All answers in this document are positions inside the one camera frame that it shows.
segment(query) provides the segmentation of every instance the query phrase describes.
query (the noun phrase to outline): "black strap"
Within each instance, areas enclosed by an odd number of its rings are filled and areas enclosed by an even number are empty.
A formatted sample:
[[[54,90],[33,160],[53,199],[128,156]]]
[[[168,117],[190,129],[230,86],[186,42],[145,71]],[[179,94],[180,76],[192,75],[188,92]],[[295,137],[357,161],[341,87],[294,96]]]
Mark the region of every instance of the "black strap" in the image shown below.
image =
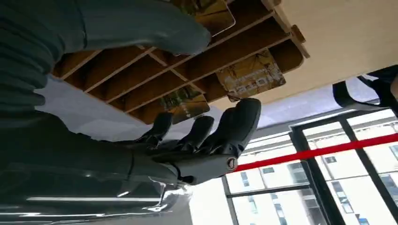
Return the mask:
[[[337,104],[342,108],[350,108],[356,110],[372,111],[381,108],[392,108],[398,110],[398,102],[390,91],[390,84],[380,79],[374,81],[368,80],[362,76],[358,79],[368,87],[372,88],[380,99],[380,103],[370,104],[366,102],[359,102],[353,99],[348,92],[345,81],[333,84],[333,97]]]

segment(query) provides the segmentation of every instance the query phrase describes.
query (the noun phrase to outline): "glass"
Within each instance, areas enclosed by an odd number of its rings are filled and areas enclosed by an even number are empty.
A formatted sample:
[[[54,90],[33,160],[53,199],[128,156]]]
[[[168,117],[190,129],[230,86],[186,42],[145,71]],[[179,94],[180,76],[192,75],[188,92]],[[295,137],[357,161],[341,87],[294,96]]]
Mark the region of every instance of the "glass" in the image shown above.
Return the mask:
[[[312,150],[350,142],[339,122],[309,128],[303,130],[303,133]],[[315,160],[326,180],[367,175],[365,167],[354,150],[317,156]]]
[[[326,225],[311,189],[248,197],[232,199],[239,225]],[[251,201],[257,213],[253,213]]]
[[[296,149],[290,141],[287,141],[286,137],[289,136],[278,137],[282,141],[282,145],[278,146],[278,143],[274,141],[268,142],[263,149],[239,157],[238,163],[246,164],[296,153]],[[298,160],[230,173],[226,177],[232,194],[308,183],[304,169]]]
[[[386,118],[385,115],[378,117],[382,120]],[[359,120],[353,120],[353,124],[356,128],[361,126]],[[310,128],[303,132],[312,150],[350,141],[339,122]],[[347,225],[396,224],[356,151],[327,154],[316,157],[316,161]],[[391,180],[387,177],[385,183],[394,188]]]
[[[349,118],[358,140],[397,133],[397,118],[388,109]],[[390,195],[398,205],[398,142],[364,148]]]
[[[327,181],[347,225],[396,225],[369,176]]]
[[[193,186],[189,209],[192,225],[233,225],[221,178]]]

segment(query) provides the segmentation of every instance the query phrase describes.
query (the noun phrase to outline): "reflective surface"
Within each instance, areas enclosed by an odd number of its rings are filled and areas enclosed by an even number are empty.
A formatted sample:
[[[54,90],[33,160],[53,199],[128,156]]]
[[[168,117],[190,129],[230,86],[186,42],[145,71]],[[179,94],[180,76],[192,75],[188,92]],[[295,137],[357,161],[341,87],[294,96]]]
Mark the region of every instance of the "reflective surface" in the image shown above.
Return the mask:
[[[311,189],[232,199],[239,225],[325,225]]]

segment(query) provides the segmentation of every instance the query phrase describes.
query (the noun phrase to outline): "card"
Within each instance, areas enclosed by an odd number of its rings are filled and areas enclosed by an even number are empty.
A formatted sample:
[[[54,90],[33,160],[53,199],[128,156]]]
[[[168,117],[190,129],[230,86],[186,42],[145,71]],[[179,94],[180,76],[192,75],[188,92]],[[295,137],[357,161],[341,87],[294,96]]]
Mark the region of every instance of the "card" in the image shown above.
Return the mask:
[[[178,89],[161,98],[167,112],[173,113],[173,124],[199,116],[210,110],[205,96],[191,86]]]
[[[235,25],[235,18],[225,0],[171,0],[171,3],[194,16],[212,36]]]
[[[286,83],[271,53],[266,50],[216,73],[231,102]]]

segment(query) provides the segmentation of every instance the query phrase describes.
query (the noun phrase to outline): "wooden shelf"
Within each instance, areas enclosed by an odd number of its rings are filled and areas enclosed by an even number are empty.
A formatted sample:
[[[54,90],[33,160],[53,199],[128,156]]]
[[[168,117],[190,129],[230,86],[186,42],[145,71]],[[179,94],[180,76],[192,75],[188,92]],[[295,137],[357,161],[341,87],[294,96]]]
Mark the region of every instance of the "wooden shelf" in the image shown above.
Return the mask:
[[[150,46],[77,52],[57,64],[54,74],[146,124],[164,111],[160,98],[184,86],[208,102],[227,95],[215,72],[269,50],[281,71],[309,57],[297,26],[290,26],[268,0],[235,0],[229,5],[236,24],[213,37],[196,56],[173,56]]]

